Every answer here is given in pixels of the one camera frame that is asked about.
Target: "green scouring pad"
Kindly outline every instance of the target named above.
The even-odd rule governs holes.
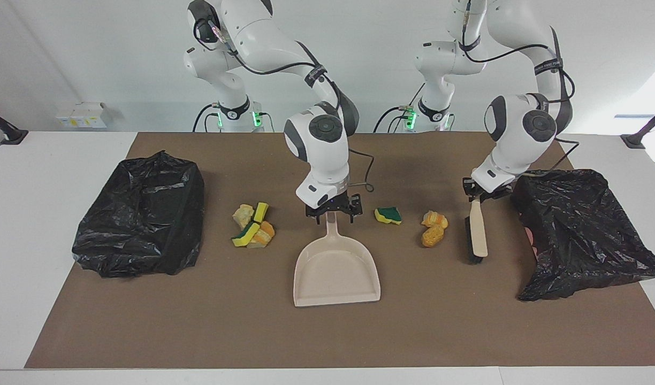
[[[380,207],[375,210],[375,218],[384,224],[401,224],[401,214],[396,207]]]

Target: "black garbage bag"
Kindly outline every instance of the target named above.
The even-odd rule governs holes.
[[[73,258],[102,277],[180,273],[200,252],[203,196],[192,161],[124,160],[80,222]]]
[[[655,278],[655,255],[596,171],[522,177],[511,201],[536,249],[536,270],[520,300],[565,298],[586,288]]]

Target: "white dustpan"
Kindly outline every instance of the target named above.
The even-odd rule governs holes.
[[[327,235],[304,247],[294,270],[296,307],[379,301],[379,277],[370,251],[340,236],[337,214],[326,215]]]

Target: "brown table mat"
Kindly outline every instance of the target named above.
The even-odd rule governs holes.
[[[350,190],[362,193],[365,214],[353,225],[340,215],[340,232],[374,256],[379,302],[294,307],[296,258],[325,227],[304,217],[294,190],[308,165],[291,156],[282,134],[139,134],[129,158],[165,149],[203,173],[197,266],[136,279],[74,266],[26,367],[655,365],[655,310],[638,283],[557,301],[515,299],[535,256],[508,199],[483,205],[491,256],[467,264],[461,180],[491,151],[489,136],[357,135],[350,144],[376,156],[376,192]],[[548,168],[562,154],[554,144],[535,166]],[[352,156],[353,182],[367,164]],[[235,249],[230,216],[259,201],[271,204],[267,219],[278,235],[266,249]],[[401,226],[374,219],[376,207],[390,205],[399,207]],[[429,209],[451,223],[434,249],[420,246]]]

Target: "cable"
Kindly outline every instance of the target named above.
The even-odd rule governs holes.
[[[541,178],[541,177],[544,177],[544,176],[550,174],[553,170],[555,170],[555,168],[557,168],[561,163],[563,163],[563,161],[564,161],[566,158],[568,158],[568,157],[570,156],[570,154],[572,154],[573,151],[575,151],[575,149],[577,149],[577,147],[580,146],[580,142],[578,142],[578,141],[565,141],[565,139],[558,139],[558,138],[556,138],[555,141],[560,142],[560,143],[569,143],[569,144],[574,144],[574,146],[573,146],[573,148],[571,148],[567,153],[565,153],[565,155],[564,155],[562,158],[560,158],[560,160],[558,160],[558,162],[557,162],[556,164],[554,164],[553,167],[550,168],[548,171],[545,171],[545,172],[543,172],[543,173],[530,173],[530,172],[526,172],[526,173],[522,173],[521,175],[525,175],[525,176],[533,177],[533,178]]]
[[[387,115],[389,115],[390,112],[394,112],[394,111],[396,111],[396,110],[398,110],[398,109],[399,109],[398,107],[392,107],[392,108],[390,108],[389,110],[386,110],[386,111],[384,112],[384,114],[382,114],[382,116],[379,117],[379,119],[377,120],[377,123],[375,124],[375,128],[372,130],[372,133],[373,133],[373,134],[377,134],[377,127],[379,127],[379,124],[381,124],[382,120],[384,120],[384,117],[386,117]]]
[[[273,130],[273,132],[276,131],[276,127],[273,125],[273,117],[268,112],[260,112],[258,115],[261,117],[268,117],[268,119],[271,120],[271,130]]]
[[[454,131],[455,115],[454,114],[449,114],[449,117],[447,118],[447,123],[446,124],[448,124],[448,122],[449,122],[448,119],[451,119],[451,118],[454,118],[454,120],[452,120],[452,124],[449,126],[449,132]]]
[[[470,12],[471,2],[472,2],[472,0],[468,0],[468,4],[466,5],[465,12],[467,14],[469,14],[469,12]],[[463,22],[463,30],[462,30],[462,36],[461,36],[461,43],[463,44],[463,47],[467,47],[467,45],[465,44],[465,32],[466,32],[467,27],[468,27],[468,19],[465,19],[465,22]],[[543,49],[546,49],[548,52],[550,52],[554,57],[557,56],[555,53],[553,53],[553,51],[552,51],[552,49],[550,47],[548,47],[546,45],[543,45],[543,44],[528,44],[526,46],[513,49],[513,51],[503,53],[503,54],[501,54],[499,56],[494,56],[494,58],[481,59],[481,60],[476,60],[476,59],[471,58],[469,51],[464,51],[464,52],[465,52],[465,56],[469,59],[469,61],[472,61],[473,63],[489,63],[490,61],[505,58],[508,55],[511,55],[513,53],[516,53],[516,52],[523,51],[523,49],[530,49],[530,48],[543,48]]]
[[[206,47],[206,44],[204,44],[203,41],[201,41],[201,39],[197,37],[197,28],[198,28],[198,26],[201,25],[201,22],[206,22],[206,20],[204,20],[204,19],[200,19],[198,22],[195,22],[195,27],[194,27],[193,30],[192,30],[192,34],[195,36],[195,40],[196,40],[199,44],[201,44],[202,47],[204,47],[205,49],[208,49],[208,51],[213,51],[213,50],[210,49],[209,47]]]
[[[206,107],[201,109],[201,111],[197,115],[197,119],[195,119],[195,124],[192,126],[192,132],[197,132],[197,124],[199,124],[199,119],[201,118],[201,115],[203,115],[203,113],[209,108],[213,108],[213,105],[207,104]]]
[[[394,117],[394,119],[392,119],[392,121],[389,122],[389,127],[387,127],[387,134],[393,134],[393,133],[396,134],[397,133],[396,129],[394,129],[394,132],[392,132],[392,124],[394,124],[395,120],[399,120],[397,122],[397,127],[399,127],[399,123],[404,119],[406,119],[406,117]]]
[[[208,132],[208,118],[209,117],[218,117],[218,114],[216,112],[213,112],[212,114],[206,115],[206,117],[203,119],[203,130],[205,132]]]
[[[209,47],[206,47],[205,44],[201,41],[201,39],[199,39],[197,37],[197,27],[202,22],[206,22],[206,20],[200,19],[195,23],[195,27],[194,27],[194,30],[193,30],[193,36],[194,36],[195,40],[198,41],[199,44],[201,44],[201,46],[208,49],[209,51],[214,51],[213,49],[210,49]],[[283,72],[286,69],[294,68],[294,67],[297,67],[297,66],[310,66],[311,68],[318,68],[320,66],[320,63],[308,63],[307,61],[299,61],[298,63],[286,64],[284,66],[281,66],[279,68],[275,68],[275,69],[269,70],[269,71],[257,71],[255,69],[247,66],[246,63],[244,63],[242,58],[239,57],[239,52],[232,49],[232,46],[230,46],[230,44],[223,38],[222,32],[220,32],[220,29],[218,29],[218,27],[216,27],[213,24],[210,24],[210,26],[211,26],[211,29],[213,30],[214,34],[218,37],[218,39],[223,44],[225,44],[225,46],[227,47],[227,53],[230,54],[230,56],[232,56],[233,58],[235,58],[235,60],[237,60],[237,63],[239,63],[244,69],[246,69],[250,73],[254,73],[255,75],[272,75],[273,73]],[[332,90],[334,91],[335,97],[337,98],[337,107],[336,107],[336,109],[339,110],[339,108],[342,107],[342,92],[339,90],[339,88],[334,83],[334,81],[330,80],[330,78],[328,78],[328,76],[325,73],[323,73],[322,76],[324,78],[326,78],[327,82],[332,87]]]
[[[420,92],[423,90],[423,87],[425,87],[425,83],[423,83],[423,84],[420,86],[420,88],[418,88],[418,92],[416,92],[415,95],[413,95],[413,98],[411,99],[411,102],[408,103],[408,105],[413,106],[413,102],[415,102],[416,97],[418,97],[418,95],[420,95]],[[404,111],[404,112],[401,114],[400,117],[401,117],[401,118],[405,118],[405,117],[406,117],[406,111]],[[401,120],[399,120],[399,121],[397,122],[397,126],[394,128],[394,133],[395,133],[395,134],[397,133],[397,130],[399,129],[399,124],[400,124],[400,123],[401,123]]]
[[[547,103],[553,104],[553,103],[564,103],[569,101],[575,96],[575,81],[573,81],[573,78],[570,78],[570,75],[568,75],[567,72],[563,68],[560,68],[558,70],[565,78],[570,82],[570,85],[572,86],[572,91],[570,91],[570,94],[567,95],[565,98],[560,98],[559,100],[548,100]]]
[[[466,5],[466,8],[465,8],[466,14],[469,14],[469,12],[470,12],[471,2],[472,2],[472,0],[468,0],[468,4]],[[467,47],[467,45],[465,43],[465,32],[466,32],[467,28],[468,28],[468,19],[466,17],[465,21],[463,22],[463,30],[462,30],[462,36],[461,36],[461,44],[463,44],[463,47]],[[506,56],[509,56],[509,55],[511,55],[513,53],[520,52],[520,51],[523,51],[525,49],[530,49],[530,48],[543,48],[543,49],[546,49],[550,54],[553,55],[553,58],[560,59],[558,57],[558,54],[553,52],[551,47],[543,45],[543,44],[528,44],[528,45],[513,49],[512,51],[503,53],[503,54],[501,54],[499,56],[494,56],[494,58],[489,58],[489,59],[479,59],[479,60],[478,59],[473,59],[470,56],[470,51],[464,51],[464,53],[465,53],[466,58],[468,58],[469,61],[472,61],[473,63],[489,63],[490,61],[505,58]],[[565,72],[565,70],[563,68],[559,68],[558,72],[561,75],[565,76],[565,78],[567,78],[567,80],[570,82],[570,85],[572,86],[572,92],[570,92],[570,94],[567,95],[567,97],[565,97],[565,98],[561,98],[561,99],[558,99],[558,100],[549,100],[549,101],[547,101],[547,103],[549,103],[549,104],[564,103],[564,102],[569,101],[570,99],[572,99],[575,96],[575,81],[573,81],[573,78],[571,78],[570,75],[568,75],[568,73]]]
[[[372,183],[368,182],[368,176],[370,175],[370,170],[372,168],[372,164],[375,162],[375,157],[368,154],[368,153],[362,153],[362,152],[355,151],[355,150],[352,150],[352,149],[349,149],[349,152],[352,152],[352,153],[354,153],[356,155],[365,156],[365,157],[371,159],[371,162],[368,165],[368,168],[366,169],[366,175],[365,175],[365,178],[363,178],[363,182],[361,182],[361,183],[352,183],[352,184],[349,185],[349,187],[365,186],[367,192],[369,192],[369,193],[374,192],[375,191],[375,186],[373,186]]]

